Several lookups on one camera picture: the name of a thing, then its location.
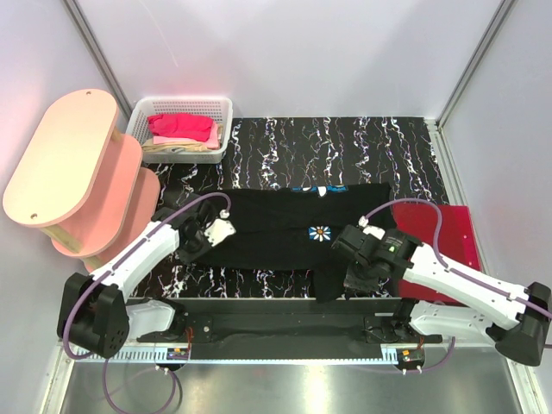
red cloth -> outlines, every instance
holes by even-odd
[[[208,116],[191,114],[161,114],[147,117],[149,130],[154,135],[170,138],[190,138],[206,142],[210,137],[213,120]]]
[[[439,250],[442,254],[459,261],[463,265],[480,270],[469,209],[458,205],[439,205],[438,207],[442,213]],[[414,235],[424,243],[433,244],[433,232],[437,224],[437,216],[430,206],[396,204],[392,208],[398,229],[409,235]],[[405,280],[398,282],[398,294],[401,298],[441,300],[446,303],[455,303],[453,299],[441,293]]]

shelf board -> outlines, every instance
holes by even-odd
[[[59,226],[80,243],[77,253],[52,239],[71,257],[96,255],[115,241],[124,223],[141,164],[140,143],[131,135],[110,141],[92,191],[83,206]]]
[[[121,233],[108,248],[95,256],[97,261],[101,262],[102,265],[109,262],[144,231],[155,212],[159,193],[160,182],[155,172],[147,168],[141,168],[138,172],[135,190],[130,199],[129,210]],[[89,272],[97,268],[90,262],[85,263],[85,266]]]
[[[8,217],[44,228],[79,210],[91,194],[110,138],[119,136],[118,112],[106,91],[75,91],[55,101],[3,194]]]

red mat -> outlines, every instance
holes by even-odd
[[[480,270],[469,209],[458,205],[439,205],[438,207],[442,213],[439,250],[442,254],[453,260],[459,261],[475,270]],[[430,206],[423,204],[395,204],[392,208],[398,229],[414,235],[422,242],[432,244],[433,232],[437,225],[437,216]],[[441,300],[446,303],[456,302],[441,293],[405,280],[399,281],[398,293],[401,298],[416,298],[429,301]]]

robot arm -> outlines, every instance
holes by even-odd
[[[127,306],[127,300],[154,266],[173,252],[184,263],[214,248],[235,229],[228,213],[214,211],[209,203],[161,223],[173,212],[161,209],[142,234],[110,263],[89,276],[75,273],[63,292],[58,336],[63,337],[67,320],[83,293],[97,286],[78,308],[69,327],[69,342],[110,358],[128,339],[151,332],[175,337],[184,332],[185,310],[179,304],[160,299]],[[468,307],[440,306],[403,299],[392,317],[392,329],[413,329],[420,335],[456,336],[459,339],[494,342],[503,355],[525,365],[540,364],[550,320],[514,300],[521,298],[549,310],[550,289],[534,283],[529,288],[496,280],[446,258],[448,268],[436,260],[432,247],[396,229],[384,231],[361,221],[347,226],[332,248],[351,260],[345,287],[370,292],[383,279],[405,279],[425,285],[466,304]],[[460,270],[471,280],[449,269]],[[508,292],[505,298],[478,283]]]
[[[540,364],[550,320],[515,299],[549,310],[552,299],[547,286],[534,283],[526,288],[497,280],[443,256],[448,264],[445,268],[431,246],[399,230],[384,231],[363,221],[359,228],[345,228],[333,248],[351,259],[345,279],[348,289],[365,292],[372,290],[374,281],[404,279],[468,306],[403,299],[403,309],[395,315],[393,326],[403,323],[420,335],[494,343],[501,354],[514,361],[530,366]],[[506,291],[509,296],[493,292],[485,285]]]
[[[206,202],[160,227],[172,213],[172,210],[161,209],[116,258],[88,276],[75,273],[67,280],[57,328],[60,338],[73,307],[84,291],[100,278],[101,283],[80,306],[70,327],[70,342],[110,358],[128,339],[151,332],[170,333],[171,330],[181,335],[183,319],[185,324],[182,306],[164,299],[127,306],[129,297],[155,265],[169,254],[176,251],[182,261],[190,263],[233,235],[235,229],[227,220],[226,211],[217,216],[218,212]]]

laundry basket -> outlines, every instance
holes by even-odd
[[[226,152],[232,128],[232,101],[226,97],[145,97],[136,104],[135,110],[132,111],[127,134],[132,135],[140,144],[143,144],[153,136],[147,126],[148,116],[181,112],[209,116],[216,123],[222,124],[221,147],[204,153],[181,149],[144,153],[144,162],[169,164],[216,164],[220,162]]]

